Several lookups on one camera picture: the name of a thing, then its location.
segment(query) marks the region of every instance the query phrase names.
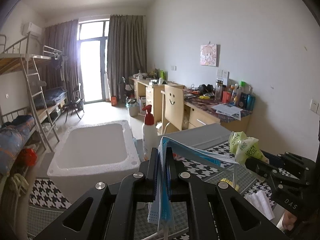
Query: metal bolt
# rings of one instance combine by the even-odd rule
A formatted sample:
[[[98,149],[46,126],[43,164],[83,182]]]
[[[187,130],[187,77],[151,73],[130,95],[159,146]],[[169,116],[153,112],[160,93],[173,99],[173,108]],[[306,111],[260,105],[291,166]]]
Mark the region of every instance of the metal bolt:
[[[226,188],[229,187],[229,184],[224,182],[224,181],[221,181],[221,182],[218,183],[218,187],[222,188],[222,189],[226,189]]]
[[[138,172],[135,172],[135,173],[133,174],[133,176],[134,176],[136,179],[140,179],[140,178],[143,177],[143,173],[138,171]]]
[[[180,177],[183,179],[188,179],[188,178],[190,178],[190,173],[184,171],[184,172],[180,173]]]
[[[98,182],[96,184],[96,189],[104,189],[106,186],[106,184],[104,184],[103,182]]]

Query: cartoon girl picture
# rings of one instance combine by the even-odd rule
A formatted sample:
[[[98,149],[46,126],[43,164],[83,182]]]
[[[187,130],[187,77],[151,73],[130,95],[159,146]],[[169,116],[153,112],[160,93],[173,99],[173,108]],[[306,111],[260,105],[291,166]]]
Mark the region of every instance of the cartoon girl picture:
[[[217,44],[201,45],[200,64],[204,66],[216,66]]]

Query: floor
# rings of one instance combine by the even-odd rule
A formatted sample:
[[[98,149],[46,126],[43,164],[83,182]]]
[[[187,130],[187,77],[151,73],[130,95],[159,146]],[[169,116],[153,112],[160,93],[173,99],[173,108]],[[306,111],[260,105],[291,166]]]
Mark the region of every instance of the floor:
[[[144,117],[138,115],[136,117],[130,117],[128,110],[125,105],[111,106],[110,102],[100,102],[93,104],[84,105],[84,114],[83,111],[79,112],[79,116],[82,117],[80,120],[75,112],[71,115],[69,111],[67,122],[66,113],[62,114],[56,122],[56,130],[59,138],[62,138],[65,131],[72,126],[84,125],[84,124],[97,124],[104,122],[111,122],[115,120],[128,120],[129,125],[132,129],[133,136],[136,139],[142,138],[142,124]],[[49,135],[49,142],[54,149],[58,144],[57,139],[54,134]],[[47,170],[50,165],[50,162],[53,158],[53,153],[50,153],[48,150],[45,154],[42,154],[38,160],[37,164],[29,169],[26,180],[30,185],[33,185],[36,178],[47,178]],[[29,195],[32,191],[30,187],[26,195],[21,196],[18,203],[17,209],[17,220],[16,220],[16,235],[19,239],[27,239],[27,214],[28,214],[28,202]]]

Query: curtain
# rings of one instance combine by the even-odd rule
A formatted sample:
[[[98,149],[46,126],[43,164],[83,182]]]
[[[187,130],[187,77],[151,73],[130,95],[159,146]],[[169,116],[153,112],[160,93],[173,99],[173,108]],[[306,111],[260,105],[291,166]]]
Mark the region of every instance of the curtain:
[[[143,16],[112,15],[110,17],[107,75],[111,96],[119,98],[121,78],[147,71],[147,49]]]
[[[72,20],[47,27],[44,31],[44,45],[63,51],[68,57],[64,65],[64,74],[69,100],[72,98],[73,89],[79,83],[81,74],[77,48],[78,25],[78,20]],[[41,78],[47,82],[46,89],[62,86],[60,70],[55,70],[50,65],[41,68]]]

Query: human hand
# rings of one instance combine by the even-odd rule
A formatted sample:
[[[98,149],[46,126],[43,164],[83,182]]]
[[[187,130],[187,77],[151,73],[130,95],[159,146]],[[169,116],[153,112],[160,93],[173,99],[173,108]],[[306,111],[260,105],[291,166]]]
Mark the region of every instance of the human hand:
[[[297,221],[297,217],[291,214],[289,211],[284,212],[282,226],[284,229],[291,231],[294,227],[294,223]]]

